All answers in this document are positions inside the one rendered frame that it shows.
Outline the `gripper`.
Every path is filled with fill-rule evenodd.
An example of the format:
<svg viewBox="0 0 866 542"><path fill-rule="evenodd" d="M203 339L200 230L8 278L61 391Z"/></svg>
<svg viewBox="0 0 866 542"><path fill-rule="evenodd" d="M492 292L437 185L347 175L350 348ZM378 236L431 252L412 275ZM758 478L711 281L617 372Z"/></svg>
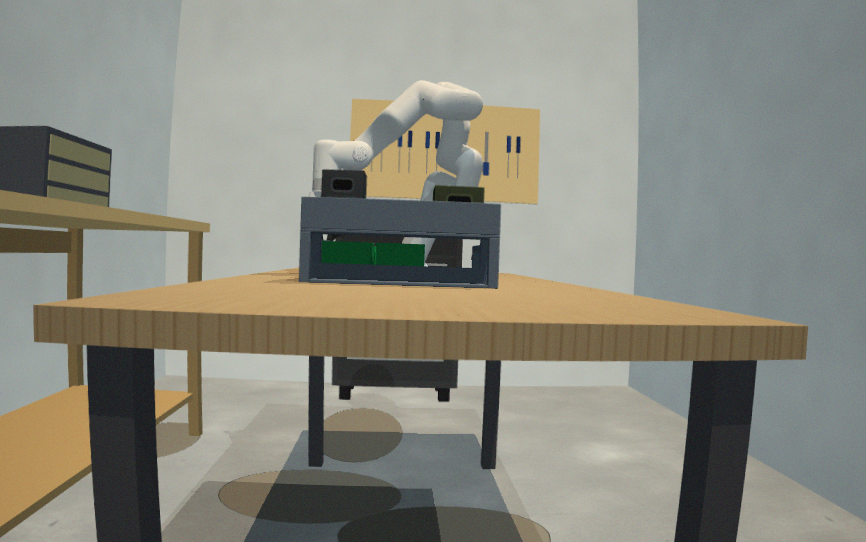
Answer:
<svg viewBox="0 0 866 542"><path fill-rule="evenodd" d="M312 190L310 192L309 197L321 197L321 190ZM327 240L333 241L335 238L343 236L343 235L327 235Z"/></svg>

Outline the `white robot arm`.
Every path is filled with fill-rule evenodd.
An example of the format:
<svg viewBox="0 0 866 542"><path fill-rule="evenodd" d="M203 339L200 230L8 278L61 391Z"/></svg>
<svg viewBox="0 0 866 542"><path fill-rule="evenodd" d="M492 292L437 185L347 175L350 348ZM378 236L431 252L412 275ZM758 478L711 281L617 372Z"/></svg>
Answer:
<svg viewBox="0 0 866 542"><path fill-rule="evenodd" d="M477 118L482 109L481 96L472 90L449 82L417 81L385 108L356 140L315 143L312 190L321 190L322 169L366 168L425 114L444 119L436 162L456 178L442 171L431 173L425 180L420 200L433 201L435 185L478 187L483 159L467 142L470 120Z"/></svg>

